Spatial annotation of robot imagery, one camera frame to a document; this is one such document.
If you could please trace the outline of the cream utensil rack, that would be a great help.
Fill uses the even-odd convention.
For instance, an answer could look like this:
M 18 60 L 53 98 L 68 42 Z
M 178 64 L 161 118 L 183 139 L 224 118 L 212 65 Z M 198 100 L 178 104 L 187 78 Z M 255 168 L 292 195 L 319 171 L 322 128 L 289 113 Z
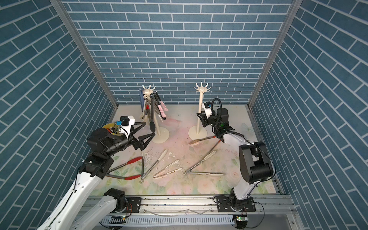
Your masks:
M 202 111 L 202 103 L 203 103 L 203 97 L 204 93 L 207 93 L 211 87 L 209 87 L 209 84 L 203 85 L 203 82 L 201 82 L 200 86 L 196 83 L 195 90 L 199 92 L 199 103 L 198 103 L 198 113 L 201 113 Z M 197 125 L 193 126 L 189 129 L 188 135 L 191 138 L 191 140 L 197 140 L 207 137 L 207 130 L 201 125 L 200 118 L 197 118 Z
M 141 105 L 141 119 L 149 123 L 151 132 L 155 133 L 153 142 L 161 144 L 169 139 L 169 131 L 164 127 L 160 127 L 159 121 L 166 120 L 166 112 L 168 108 L 160 98 L 155 86 L 142 86 L 140 89 L 140 105 Z

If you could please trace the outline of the black steel tongs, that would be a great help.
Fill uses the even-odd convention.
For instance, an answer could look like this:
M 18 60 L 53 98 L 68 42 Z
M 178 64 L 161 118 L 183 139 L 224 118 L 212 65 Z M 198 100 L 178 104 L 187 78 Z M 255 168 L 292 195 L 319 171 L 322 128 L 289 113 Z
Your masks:
M 148 96 L 149 100 L 150 100 L 150 103 L 149 103 L 149 107 L 150 107 L 150 122 L 149 122 L 149 127 L 150 127 L 150 130 L 152 133 L 155 133 L 156 132 L 156 125 L 155 125 L 155 122 L 154 122 L 154 118 L 156 115 L 160 115 L 160 111 L 159 111 L 159 108 L 158 108 L 158 102 L 154 96 L 154 93 L 153 92 L 152 94 L 150 94 Z

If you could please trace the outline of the blue cream tongs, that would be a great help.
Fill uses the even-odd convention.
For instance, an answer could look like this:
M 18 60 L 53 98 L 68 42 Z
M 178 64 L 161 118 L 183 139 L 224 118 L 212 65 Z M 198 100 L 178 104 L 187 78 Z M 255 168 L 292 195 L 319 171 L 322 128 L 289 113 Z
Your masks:
M 143 90 L 142 89 L 139 89 L 139 99 L 140 99 L 141 111 L 143 112 L 145 99 L 144 99 L 144 94 L 143 94 Z

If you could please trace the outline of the steel tongs cream tips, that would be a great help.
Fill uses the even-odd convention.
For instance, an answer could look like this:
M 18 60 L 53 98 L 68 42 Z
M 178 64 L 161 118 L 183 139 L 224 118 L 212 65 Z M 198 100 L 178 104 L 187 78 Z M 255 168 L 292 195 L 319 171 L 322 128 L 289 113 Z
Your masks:
M 141 114 L 141 119 L 142 119 L 142 121 L 148 121 L 148 122 L 150 122 L 150 112 L 147 113 L 147 111 L 146 111 L 146 105 L 150 105 L 150 100 L 146 96 L 144 96 L 144 99 L 145 99 L 144 110 L 143 110 L 143 112 Z

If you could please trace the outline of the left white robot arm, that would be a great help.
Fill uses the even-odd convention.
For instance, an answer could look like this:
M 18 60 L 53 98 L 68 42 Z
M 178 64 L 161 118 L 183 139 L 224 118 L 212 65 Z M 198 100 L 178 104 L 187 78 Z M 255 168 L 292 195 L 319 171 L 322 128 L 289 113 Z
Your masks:
M 39 226 L 40 230 L 91 230 L 111 212 L 124 212 L 128 209 L 125 192 L 111 188 L 92 209 L 76 218 L 91 192 L 108 175 L 114 163 L 112 156 L 132 146 L 144 150 L 155 137 L 154 125 L 151 133 L 135 138 L 135 133 L 145 122 L 136 122 L 133 116 L 122 116 L 117 122 L 122 130 L 115 134 L 108 128 L 93 131 L 87 140 L 90 155 L 78 168 L 76 177 L 65 196 L 50 216 Z

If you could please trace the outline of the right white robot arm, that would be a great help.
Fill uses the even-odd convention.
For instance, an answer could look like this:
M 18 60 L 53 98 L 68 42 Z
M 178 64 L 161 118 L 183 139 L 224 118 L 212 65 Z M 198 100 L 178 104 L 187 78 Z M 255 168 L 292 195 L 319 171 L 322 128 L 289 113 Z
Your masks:
M 216 138 L 238 148 L 242 178 L 231 189 L 229 200 L 233 210 L 244 210 L 254 189 L 261 182 L 273 179 L 276 174 L 266 145 L 263 142 L 251 142 L 245 135 L 235 131 L 230 126 L 228 110 L 222 107 L 219 98 L 203 103 L 196 115 L 203 127 L 208 125 L 212 127 L 212 132 Z

